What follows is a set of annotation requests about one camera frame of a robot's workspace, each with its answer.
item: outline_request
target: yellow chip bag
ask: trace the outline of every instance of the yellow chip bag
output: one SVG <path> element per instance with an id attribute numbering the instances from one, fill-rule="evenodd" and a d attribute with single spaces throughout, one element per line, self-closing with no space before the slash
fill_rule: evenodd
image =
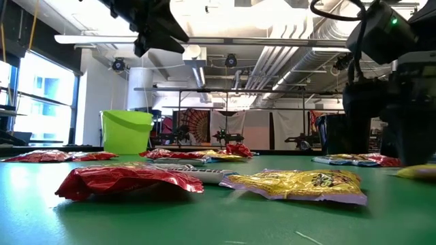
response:
<path id="1" fill-rule="evenodd" d="M 246 157 L 241 157 L 235 154 L 222 154 L 213 150 L 199 151 L 197 153 L 204 154 L 206 157 L 210 157 L 212 162 L 237 162 L 248 161 Z"/>
<path id="2" fill-rule="evenodd" d="M 330 200 L 358 205 L 367 204 L 367 196 L 360 190 L 359 176 L 343 170 L 265 169 L 252 176 L 225 176 L 219 185 L 252 191 L 268 199 Z"/>
<path id="3" fill-rule="evenodd" d="M 436 180 L 436 165 L 416 165 L 411 167 L 405 167 L 396 173 L 397 176 L 403 178 L 419 178 L 426 180 Z"/>

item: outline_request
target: lime green bucket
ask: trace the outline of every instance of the lime green bucket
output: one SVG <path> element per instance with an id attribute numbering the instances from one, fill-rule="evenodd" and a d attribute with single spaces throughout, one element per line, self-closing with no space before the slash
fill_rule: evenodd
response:
<path id="1" fill-rule="evenodd" d="M 147 149 L 153 115 L 145 112 L 101 112 L 103 147 L 115 154 L 138 154 Z"/>

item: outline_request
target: green table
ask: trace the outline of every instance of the green table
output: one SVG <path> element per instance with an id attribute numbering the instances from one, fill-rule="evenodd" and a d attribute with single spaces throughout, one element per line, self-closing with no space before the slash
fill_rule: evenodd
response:
<path id="1" fill-rule="evenodd" d="M 0 244 L 315 244 L 296 232 L 323 245 L 435 244 L 435 185 L 389 176 L 388 169 L 310 160 L 262 156 L 207 167 L 240 174 L 264 168 L 346 169 L 362 177 L 368 206 L 270 201 L 219 186 L 205 186 L 204 194 L 162 188 L 173 193 L 165 199 L 150 192 L 72 202 L 54 192 L 71 169 L 96 162 L 0 163 Z"/>

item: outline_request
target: red patterned tapestry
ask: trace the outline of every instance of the red patterned tapestry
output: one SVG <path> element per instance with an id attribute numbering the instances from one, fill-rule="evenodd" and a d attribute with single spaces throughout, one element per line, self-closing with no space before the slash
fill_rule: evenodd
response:
<path id="1" fill-rule="evenodd" d="M 187 125 L 197 142 L 209 142 L 209 110 L 188 109 L 181 112 L 180 125 Z"/>

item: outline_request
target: window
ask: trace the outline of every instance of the window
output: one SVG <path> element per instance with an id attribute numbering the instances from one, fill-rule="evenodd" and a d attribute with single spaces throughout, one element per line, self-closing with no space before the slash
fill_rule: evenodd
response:
<path id="1" fill-rule="evenodd" d="M 8 95 L 7 95 L 7 87 L 11 82 L 12 76 L 12 66 L 8 63 L 4 63 L 0 61 L 0 105 L 7 105 L 8 103 Z"/>
<path id="2" fill-rule="evenodd" d="M 33 53 L 21 59 L 14 130 L 32 132 L 30 145 L 67 144 L 76 76 Z"/>
<path id="3" fill-rule="evenodd" d="M 71 105 L 75 79 L 71 71 L 28 52 L 21 59 L 18 91 Z"/>

